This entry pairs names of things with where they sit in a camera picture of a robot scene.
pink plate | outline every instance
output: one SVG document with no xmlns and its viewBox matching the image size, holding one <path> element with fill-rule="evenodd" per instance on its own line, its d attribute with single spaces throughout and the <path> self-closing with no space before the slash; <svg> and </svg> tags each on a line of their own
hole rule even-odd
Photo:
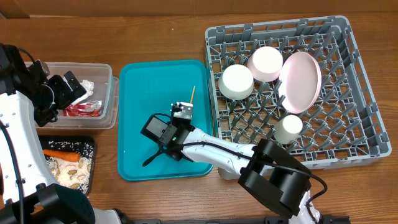
<svg viewBox="0 0 398 224">
<path fill-rule="evenodd" d="M 279 96 L 286 96 L 282 106 L 293 114 L 311 107 L 317 100 L 321 89 L 322 74 L 318 62 L 306 52 L 296 52 L 290 56 L 282 70 L 279 80 Z"/>
</svg>

tray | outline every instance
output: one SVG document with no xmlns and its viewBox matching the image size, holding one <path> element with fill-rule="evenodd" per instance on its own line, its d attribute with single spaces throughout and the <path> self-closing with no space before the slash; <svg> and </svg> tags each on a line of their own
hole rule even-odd
<svg viewBox="0 0 398 224">
<path fill-rule="evenodd" d="M 43 149 L 78 152 L 81 157 L 85 157 L 91 161 L 90 175 L 87 177 L 87 189 L 84 190 L 82 185 L 78 188 L 83 194 L 88 195 L 93 182 L 95 155 L 97 152 L 94 139 L 89 136 L 39 136 L 39 141 Z"/>
<path fill-rule="evenodd" d="M 165 154 L 142 167 L 142 163 L 155 154 L 158 147 L 140 133 L 152 114 L 169 114 L 172 103 L 189 102 L 193 86 L 196 86 L 192 124 L 212 134 L 205 66 L 198 60 L 132 63 L 122 69 L 120 83 L 120 176 L 133 181 L 203 176 L 209 173 L 212 165 L 187 160 L 177 162 Z"/>
<path fill-rule="evenodd" d="M 284 60 L 294 52 L 312 55 L 322 70 L 315 104 L 301 114 L 303 129 L 290 146 L 282 146 L 310 169 L 370 164 L 391 153 L 353 31 L 343 16 L 210 27 L 205 32 L 205 61 L 213 125 L 217 137 L 254 143 L 273 135 L 276 122 L 290 114 L 281 107 L 280 82 L 256 81 L 242 101 L 225 98 L 218 79 L 229 65 L 245 65 L 259 47 L 272 46 Z M 225 179 L 237 178 L 219 170 Z"/>
</svg>

white cup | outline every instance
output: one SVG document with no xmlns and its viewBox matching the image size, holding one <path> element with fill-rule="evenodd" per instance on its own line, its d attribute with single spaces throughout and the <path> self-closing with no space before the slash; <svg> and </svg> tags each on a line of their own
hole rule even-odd
<svg viewBox="0 0 398 224">
<path fill-rule="evenodd" d="M 275 124 L 274 138 L 282 144 L 292 144 L 303 129 L 303 123 L 298 116 L 288 115 Z"/>
<path fill-rule="evenodd" d="M 247 98 L 254 88 L 253 75 L 243 65 L 230 65 L 218 80 L 218 89 L 231 100 Z"/>
<path fill-rule="evenodd" d="M 279 77 L 283 65 L 282 54 L 273 47 L 260 47 L 249 58 L 248 68 L 253 78 L 271 82 Z"/>
</svg>

wooden table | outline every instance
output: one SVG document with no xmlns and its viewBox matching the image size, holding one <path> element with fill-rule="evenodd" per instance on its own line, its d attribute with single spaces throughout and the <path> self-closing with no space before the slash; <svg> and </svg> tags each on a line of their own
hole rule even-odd
<svg viewBox="0 0 398 224">
<path fill-rule="evenodd" d="M 11 19 L 0 21 L 0 42 L 27 49 L 35 58 L 48 62 L 107 63 L 118 76 L 123 66 L 132 62 L 185 58 L 203 61 L 204 34 L 211 26 L 315 16 L 329 15 Z M 345 16 L 354 30 L 392 147 L 397 148 L 398 14 L 347 13 Z M 99 145 L 90 193 L 94 207 L 120 208 L 133 219 L 273 215 L 236 181 L 221 179 L 217 169 L 200 178 L 123 180 L 116 168 L 117 125 L 111 130 L 40 130 L 39 133 L 94 137 Z M 327 194 L 317 199 L 315 206 L 324 214 L 349 215 L 352 223 L 398 223 L 397 169 L 398 153 L 393 152 L 371 166 L 315 170 L 329 186 Z M 318 183 L 312 184 L 312 192 L 320 190 Z"/>
</svg>

wooden stick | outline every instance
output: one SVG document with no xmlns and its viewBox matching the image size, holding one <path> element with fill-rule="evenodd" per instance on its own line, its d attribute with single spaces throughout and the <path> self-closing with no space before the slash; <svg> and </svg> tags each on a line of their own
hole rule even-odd
<svg viewBox="0 0 398 224">
<path fill-rule="evenodd" d="M 195 95 L 195 88 L 196 88 L 196 86 L 193 86 L 193 91 L 192 91 L 192 96 L 191 96 L 191 104 L 193 102 L 193 96 Z"/>
</svg>

